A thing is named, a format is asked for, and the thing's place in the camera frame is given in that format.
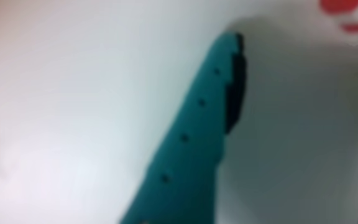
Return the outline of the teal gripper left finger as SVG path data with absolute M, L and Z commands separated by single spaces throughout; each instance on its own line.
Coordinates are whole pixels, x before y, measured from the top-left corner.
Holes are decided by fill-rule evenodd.
M 145 173 L 123 224 L 214 223 L 224 139 L 246 92 L 244 38 L 219 36 Z

